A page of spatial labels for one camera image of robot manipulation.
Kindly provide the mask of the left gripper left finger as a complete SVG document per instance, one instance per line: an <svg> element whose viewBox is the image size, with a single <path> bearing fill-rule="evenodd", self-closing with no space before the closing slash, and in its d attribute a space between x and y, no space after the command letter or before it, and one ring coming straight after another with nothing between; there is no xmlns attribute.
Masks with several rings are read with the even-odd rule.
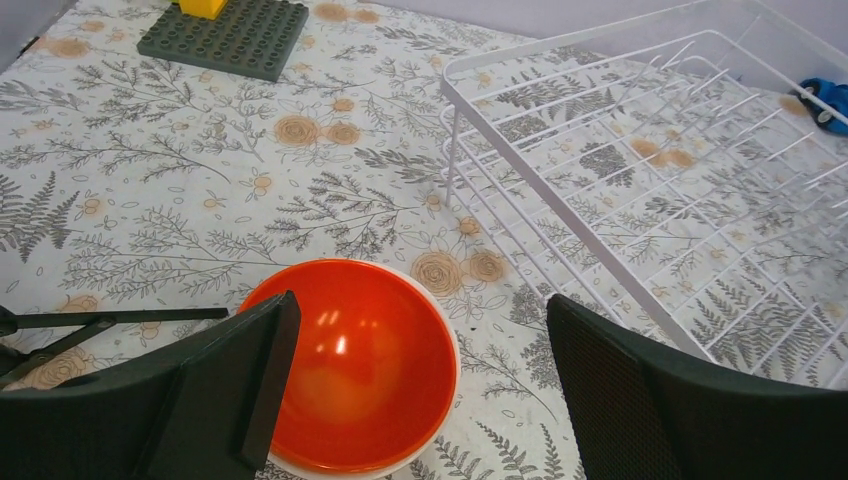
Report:
<svg viewBox="0 0 848 480"><path fill-rule="evenodd" d="M292 293L51 389L1 395L5 479L251 479L297 344Z"/></svg>

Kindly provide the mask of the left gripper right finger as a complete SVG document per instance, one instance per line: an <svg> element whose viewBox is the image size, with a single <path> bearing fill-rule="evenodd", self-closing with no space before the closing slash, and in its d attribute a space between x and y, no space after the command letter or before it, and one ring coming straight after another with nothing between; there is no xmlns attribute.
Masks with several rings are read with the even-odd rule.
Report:
<svg viewBox="0 0 848 480"><path fill-rule="evenodd" d="M843 479L847 395L731 370L560 294L551 349L591 479Z"/></svg>

